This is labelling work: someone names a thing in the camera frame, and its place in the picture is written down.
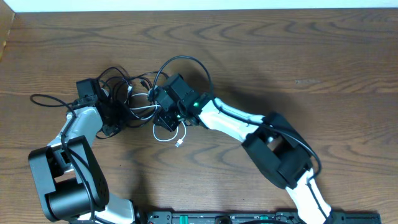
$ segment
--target white connector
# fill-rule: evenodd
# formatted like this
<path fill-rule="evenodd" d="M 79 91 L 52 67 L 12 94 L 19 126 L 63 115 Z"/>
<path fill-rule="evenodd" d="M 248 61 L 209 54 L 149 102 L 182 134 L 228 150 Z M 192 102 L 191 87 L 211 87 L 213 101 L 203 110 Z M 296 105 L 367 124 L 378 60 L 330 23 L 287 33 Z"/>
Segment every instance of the white connector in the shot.
<path fill-rule="evenodd" d="M 177 143 L 175 143 L 175 147 L 181 146 L 182 142 L 183 142 L 182 139 L 179 139 L 179 140 L 177 141 Z"/>
<path fill-rule="evenodd" d="M 132 92 L 132 90 L 133 90 L 133 86 L 132 86 L 132 85 L 129 85 L 129 87 L 127 88 L 127 96 L 130 95 L 130 93 Z"/>

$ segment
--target wooden table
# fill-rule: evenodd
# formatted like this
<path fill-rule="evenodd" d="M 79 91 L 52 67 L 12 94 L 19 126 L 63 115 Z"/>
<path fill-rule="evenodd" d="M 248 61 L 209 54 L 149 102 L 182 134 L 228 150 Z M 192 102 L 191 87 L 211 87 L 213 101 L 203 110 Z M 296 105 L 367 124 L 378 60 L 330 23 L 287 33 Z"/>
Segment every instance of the wooden table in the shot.
<path fill-rule="evenodd" d="M 317 183 L 333 208 L 377 211 L 383 223 L 396 223 L 397 15 L 396 9 L 17 14 L 0 63 L 0 222 L 48 222 L 27 156 L 56 136 L 66 109 L 33 105 L 30 94 L 72 101 L 76 81 L 109 66 L 138 75 L 185 54 L 207 66 L 225 102 L 284 114 L 323 161 Z M 175 62 L 166 72 L 207 91 L 192 62 Z M 156 141 L 151 129 L 94 143 L 116 195 L 145 209 L 294 208 L 225 134 L 190 127 L 176 148 Z"/>

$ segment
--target robotic arm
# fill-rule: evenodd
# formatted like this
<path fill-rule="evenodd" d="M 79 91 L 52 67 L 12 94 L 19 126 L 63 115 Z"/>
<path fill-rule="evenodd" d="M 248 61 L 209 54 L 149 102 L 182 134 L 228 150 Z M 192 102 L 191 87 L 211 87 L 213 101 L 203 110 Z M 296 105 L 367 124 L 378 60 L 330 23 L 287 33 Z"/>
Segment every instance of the robotic arm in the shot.
<path fill-rule="evenodd" d="M 283 116 L 277 113 L 253 115 L 228 106 L 219 98 L 212 101 L 209 94 L 199 95 L 191 89 L 179 74 L 154 91 L 154 99 L 161 106 L 154 116 L 155 125 L 174 131 L 180 122 L 187 120 L 190 124 L 224 132 L 242 143 L 264 177 L 288 191 L 303 221 L 321 224 L 330 219 L 331 207 L 312 178 L 311 155 L 297 141 L 307 143 Z M 264 128 L 265 125 L 290 134 L 273 132 L 272 128 Z"/>
<path fill-rule="evenodd" d="M 189 122 L 191 125 L 222 131 L 237 139 L 264 177 L 278 188 L 288 191 L 298 213 L 143 213 L 131 201 L 109 192 L 106 179 L 91 150 L 97 132 L 102 131 L 105 136 L 120 132 L 132 116 L 130 109 L 118 100 L 110 100 L 112 94 L 100 87 L 98 79 L 89 78 L 76 85 L 79 99 L 71 106 L 51 96 L 31 96 L 33 102 L 33 97 L 44 96 L 68 108 L 67 122 L 57 137 L 47 146 L 29 154 L 29 165 L 40 204 L 51 222 L 381 223 L 378 214 L 332 212 L 314 180 L 317 174 L 314 174 L 310 159 L 314 156 L 320 167 L 319 158 L 283 116 L 277 113 L 253 115 L 237 110 L 214 98 L 212 90 L 210 94 L 200 95 L 179 74 L 167 79 L 162 86 L 151 87 L 149 101 L 159 105 L 153 115 L 154 124 L 175 131 L 181 122 Z M 56 181 L 57 177 L 72 171 L 76 177 Z"/>

